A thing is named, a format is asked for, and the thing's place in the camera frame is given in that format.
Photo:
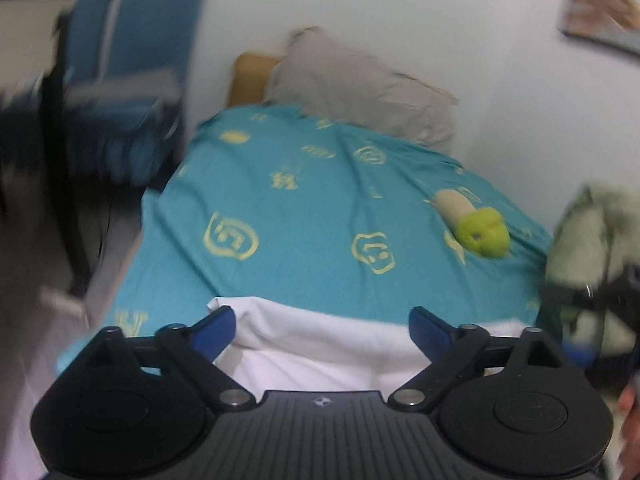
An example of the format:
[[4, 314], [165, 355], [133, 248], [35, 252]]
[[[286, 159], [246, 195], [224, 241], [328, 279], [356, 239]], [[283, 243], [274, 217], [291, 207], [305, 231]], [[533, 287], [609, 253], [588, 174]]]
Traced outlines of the framed wall picture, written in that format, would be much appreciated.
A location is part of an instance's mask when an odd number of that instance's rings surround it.
[[564, 0], [560, 32], [639, 57], [639, 0]]

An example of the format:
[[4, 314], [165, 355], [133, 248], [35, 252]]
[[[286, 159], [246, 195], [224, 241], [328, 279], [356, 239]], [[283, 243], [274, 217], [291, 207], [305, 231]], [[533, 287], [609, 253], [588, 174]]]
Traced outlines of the cream fleece blanket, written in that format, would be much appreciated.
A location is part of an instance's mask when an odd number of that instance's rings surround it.
[[[571, 290], [591, 289], [618, 278], [639, 262], [639, 193], [603, 182], [585, 184], [567, 206], [547, 255], [544, 282]], [[557, 299], [540, 300], [537, 325], [551, 336], [620, 356], [636, 336], [610, 311], [585, 312]]]

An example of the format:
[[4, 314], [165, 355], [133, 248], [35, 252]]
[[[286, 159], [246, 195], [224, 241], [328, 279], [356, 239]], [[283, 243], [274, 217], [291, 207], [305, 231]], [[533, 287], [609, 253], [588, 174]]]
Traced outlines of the teal patterned bed sheet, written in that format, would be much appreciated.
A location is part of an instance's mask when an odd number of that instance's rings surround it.
[[[432, 200], [450, 188], [500, 212], [504, 258], [462, 263], [445, 243]], [[204, 122], [141, 209], [141, 245], [102, 320], [128, 336], [192, 324], [216, 296], [398, 325], [414, 307], [454, 325], [531, 323], [550, 243], [455, 159], [292, 106]]]

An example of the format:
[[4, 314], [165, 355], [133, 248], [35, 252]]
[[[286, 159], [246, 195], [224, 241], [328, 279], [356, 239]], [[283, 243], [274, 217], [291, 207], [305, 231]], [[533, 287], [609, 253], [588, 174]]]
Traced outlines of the green plush toy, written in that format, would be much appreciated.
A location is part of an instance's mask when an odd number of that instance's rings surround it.
[[498, 210], [476, 208], [457, 190], [440, 190], [432, 206], [446, 224], [445, 243], [465, 263], [470, 252], [483, 258], [501, 259], [510, 252], [510, 233]]

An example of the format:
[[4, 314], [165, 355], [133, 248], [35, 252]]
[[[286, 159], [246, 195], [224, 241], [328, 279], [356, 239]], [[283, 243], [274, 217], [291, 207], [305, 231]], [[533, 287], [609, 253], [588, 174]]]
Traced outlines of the white t-shirt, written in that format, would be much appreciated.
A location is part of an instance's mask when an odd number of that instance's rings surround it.
[[260, 399], [267, 390], [375, 390], [389, 396], [430, 365], [408, 327], [328, 315], [259, 297], [209, 299], [233, 310], [235, 335], [215, 364]]

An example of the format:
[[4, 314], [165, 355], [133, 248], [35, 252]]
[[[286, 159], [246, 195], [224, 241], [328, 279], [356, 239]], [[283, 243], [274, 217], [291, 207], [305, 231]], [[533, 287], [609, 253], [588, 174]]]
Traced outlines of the grey pillow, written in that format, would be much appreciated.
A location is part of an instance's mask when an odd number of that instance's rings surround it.
[[454, 140], [449, 92], [398, 72], [321, 27], [291, 32], [265, 100], [307, 115], [387, 134], [448, 154]]

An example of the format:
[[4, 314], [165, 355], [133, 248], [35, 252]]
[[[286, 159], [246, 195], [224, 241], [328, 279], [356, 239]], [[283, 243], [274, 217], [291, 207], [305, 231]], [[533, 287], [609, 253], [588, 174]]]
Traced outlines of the wooden headboard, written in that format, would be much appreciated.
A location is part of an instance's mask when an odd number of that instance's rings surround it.
[[232, 66], [227, 106], [264, 102], [270, 74], [279, 63], [280, 58], [258, 52], [244, 52], [239, 55]]

